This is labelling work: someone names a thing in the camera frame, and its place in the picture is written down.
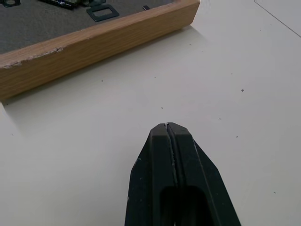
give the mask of white tabletop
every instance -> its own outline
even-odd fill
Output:
[[[3,103],[0,225],[123,225],[165,122],[215,163],[242,225],[301,225],[301,38],[283,23],[204,0],[192,26]]]

